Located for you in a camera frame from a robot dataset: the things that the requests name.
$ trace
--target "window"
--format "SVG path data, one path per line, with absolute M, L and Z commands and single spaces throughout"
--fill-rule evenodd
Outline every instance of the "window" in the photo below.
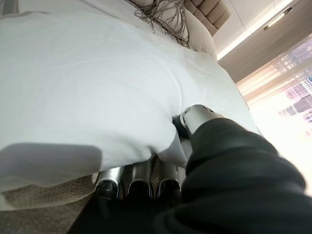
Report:
M 237 84 L 264 137 L 312 195 L 312 34 Z

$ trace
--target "bed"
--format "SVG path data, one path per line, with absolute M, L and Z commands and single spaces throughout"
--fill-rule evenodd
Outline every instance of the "bed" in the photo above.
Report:
M 0 53 L 8 55 L 0 57 L 0 210 L 79 200 L 93 191 L 94 173 L 154 154 L 184 167 L 187 144 L 171 121 L 194 104 L 258 133 L 217 64 L 211 26 L 198 21 L 209 16 L 186 13 L 188 48 L 123 0 L 8 6 L 20 15 L 0 20 Z

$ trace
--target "white bedsheet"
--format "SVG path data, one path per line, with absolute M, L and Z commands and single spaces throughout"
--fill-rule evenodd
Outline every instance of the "white bedsheet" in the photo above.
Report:
M 152 31 L 80 11 L 2 19 L 0 32 L 0 192 L 152 154 L 185 165 L 171 120 L 194 104 L 257 132 L 211 56 Z

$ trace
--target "ceiling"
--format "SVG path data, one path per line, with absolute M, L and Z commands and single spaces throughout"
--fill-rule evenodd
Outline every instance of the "ceiling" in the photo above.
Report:
M 218 61 L 235 83 L 312 33 L 312 0 L 294 0 L 290 6 L 293 10 L 277 24 L 257 29 Z
M 292 0 L 224 0 L 230 18 L 214 35 L 218 60 L 285 8 Z

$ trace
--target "pillow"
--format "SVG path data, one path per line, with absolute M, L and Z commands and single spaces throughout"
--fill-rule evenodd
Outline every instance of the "pillow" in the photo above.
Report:
M 142 20 L 154 22 L 176 38 L 177 42 L 188 47 L 188 32 L 185 24 L 185 8 L 180 0 L 131 0 L 140 12 L 136 15 Z
M 186 27 L 189 32 L 189 48 L 205 52 L 216 59 L 214 40 L 207 28 L 188 10 L 185 9 Z

